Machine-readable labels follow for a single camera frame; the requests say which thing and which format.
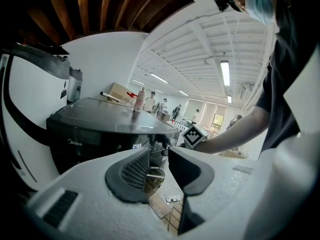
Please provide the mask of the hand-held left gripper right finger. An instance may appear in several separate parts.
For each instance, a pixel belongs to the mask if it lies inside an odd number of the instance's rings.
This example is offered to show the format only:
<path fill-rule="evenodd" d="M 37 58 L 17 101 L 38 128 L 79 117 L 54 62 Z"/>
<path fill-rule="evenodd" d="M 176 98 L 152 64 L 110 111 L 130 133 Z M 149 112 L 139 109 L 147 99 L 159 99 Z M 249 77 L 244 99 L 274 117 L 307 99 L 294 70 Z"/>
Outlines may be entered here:
<path fill-rule="evenodd" d="M 188 198 L 203 194 L 212 183 L 215 172 L 207 163 L 198 160 L 176 147 L 168 150 L 169 170 L 183 192 L 183 204 L 178 228 L 182 235 L 205 222 L 190 207 Z"/>

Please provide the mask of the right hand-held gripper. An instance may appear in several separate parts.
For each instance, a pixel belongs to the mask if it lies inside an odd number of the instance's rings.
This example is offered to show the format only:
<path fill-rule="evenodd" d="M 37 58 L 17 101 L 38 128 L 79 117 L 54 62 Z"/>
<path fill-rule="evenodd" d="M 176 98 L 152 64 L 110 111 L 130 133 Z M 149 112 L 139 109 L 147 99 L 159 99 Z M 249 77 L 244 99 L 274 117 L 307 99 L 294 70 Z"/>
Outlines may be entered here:
<path fill-rule="evenodd" d="M 180 129 L 177 143 L 175 139 L 166 138 L 162 143 L 162 147 L 168 150 L 176 145 L 177 147 L 193 150 L 199 143 L 207 139 L 208 132 L 203 127 L 192 124 L 189 128 Z"/>

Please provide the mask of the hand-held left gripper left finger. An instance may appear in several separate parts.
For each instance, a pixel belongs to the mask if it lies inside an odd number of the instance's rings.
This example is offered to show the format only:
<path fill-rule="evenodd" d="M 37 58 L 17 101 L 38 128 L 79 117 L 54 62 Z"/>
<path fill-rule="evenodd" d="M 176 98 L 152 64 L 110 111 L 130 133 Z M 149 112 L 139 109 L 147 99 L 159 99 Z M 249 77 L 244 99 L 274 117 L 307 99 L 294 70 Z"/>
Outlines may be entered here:
<path fill-rule="evenodd" d="M 150 170 L 150 149 L 131 150 L 133 154 L 112 164 L 105 172 L 105 183 L 112 194 L 125 203 L 147 204 L 145 183 Z"/>

